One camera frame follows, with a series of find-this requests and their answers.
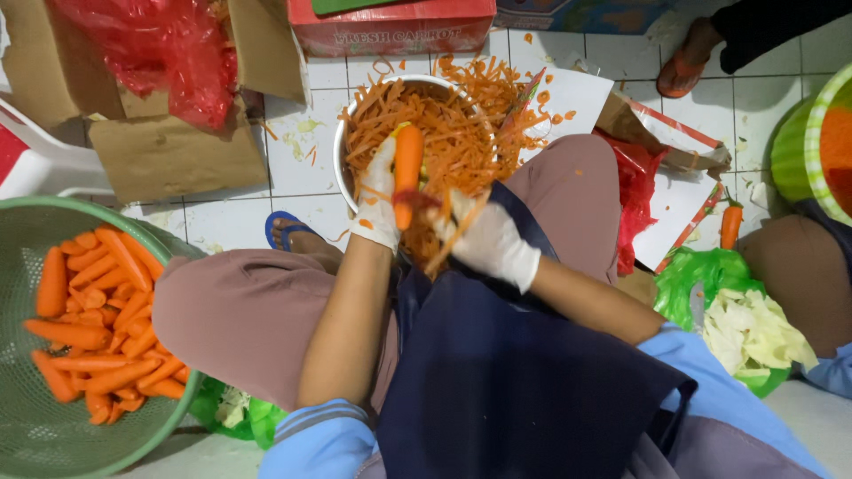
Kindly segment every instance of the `blue flip-flop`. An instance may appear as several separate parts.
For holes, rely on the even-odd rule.
[[[283,218],[285,220],[290,220],[292,222],[302,222],[302,220],[291,215],[290,213],[288,213],[286,211],[275,211],[273,214],[269,215],[267,217],[265,233],[267,235],[267,242],[269,243],[269,247],[271,247],[274,250],[278,249],[278,243],[275,242],[275,237],[272,236],[272,228],[274,226],[275,220],[277,220],[279,218]],[[290,233],[295,233],[296,231],[305,231],[305,232],[308,232],[308,233],[313,233],[313,234],[316,234],[317,236],[319,236],[320,238],[322,238],[322,236],[320,236],[319,233],[317,233],[316,231],[313,231],[307,225],[303,225],[303,224],[290,225],[287,228],[284,228],[284,229],[281,230],[281,246],[284,248],[284,251],[291,252],[290,251]]]

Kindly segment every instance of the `leg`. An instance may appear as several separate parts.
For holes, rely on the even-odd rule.
[[[606,141],[563,136],[506,186],[530,209],[562,263],[615,284],[621,204],[615,153]]]
[[[799,215],[768,223],[740,240],[751,275],[784,309],[821,358],[852,343],[852,286],[837,241]]]
[[[293,224],[280,221],[278,237]],[[286,411],[294,409],[302,358],[334,284],[326,270],[336,272],[342,257],[313,234],[290,239],[292,253],[238,250],[173,259],[157,284],[153,315],[163,345],[188,366]],[[391,317],[371,401],[377,411],[397,350]]]
[[[728,43],[722,69],[733,74],[787,40],[848,13],[850,0],[743,0],[719,9],[711,23]]]

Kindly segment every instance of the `red carrot box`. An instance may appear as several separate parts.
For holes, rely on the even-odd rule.
[[[494,0],[420,0],[318,16],[311,0],[287,0],[299,44],[319,57],[476,51]]]

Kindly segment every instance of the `light blue sleeve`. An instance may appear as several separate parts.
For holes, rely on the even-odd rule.
[[[363,409],[343,399],[287,416],[261,462],[259,479],[351,479],[377,449]]]
[[[817,476],[828,472],[796,439],[784,421],[779,419],[757,396],[732,378],[707,349],[704,339],[685,332],[674,323],[665,323],[659,334],[638,346],[639,350],[685,372],[698,382],[698,391],[689,402],[688,415],[713,418],[756,437],[812,470]],[[676,390],[665,398],[662,408],[677,410],[680,393]]]
[[[852,343],[838,348],[834,359],[820,358],[820,365],[804,377],[830,393],[852,399]]]

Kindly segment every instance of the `red plastic bag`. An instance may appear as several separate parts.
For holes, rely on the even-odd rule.
[[[169,89],[169,113],[221,128],[236,88],[236,53],[226,48],[206,0],[54,0],[103,50],[104,61],[140,97]]]
[[[633,239],[645,228],[656,223],[651,217],[651,197],[653,196],[654,175],[659,163],[669,152],[669,148],[657,156],[641,145],[632,145],[615,140],[595,129],[595,134],[606,140],[615,152],[619,163],[619,192],[621,201],[621,223],[619,224],[619,274],[633,273],[636,253],[633,251]]]

